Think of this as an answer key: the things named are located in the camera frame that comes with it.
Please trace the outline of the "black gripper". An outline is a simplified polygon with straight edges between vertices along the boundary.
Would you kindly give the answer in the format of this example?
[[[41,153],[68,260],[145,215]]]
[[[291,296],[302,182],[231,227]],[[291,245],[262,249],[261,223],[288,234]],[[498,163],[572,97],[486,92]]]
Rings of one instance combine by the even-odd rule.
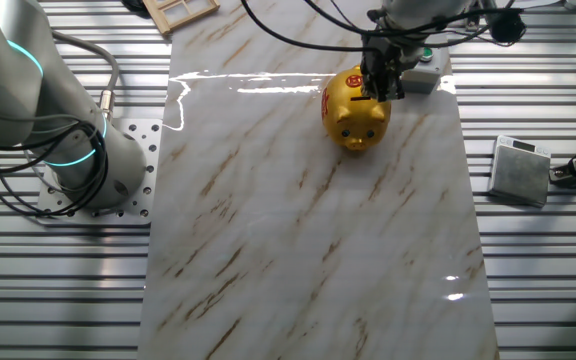
[[[362,37],[362,95],[372,99],[379,98],[379,90],[373,75],[389,73],[386,77],[387,101],[404,98],[402,72],[404,47],[387,37]]]

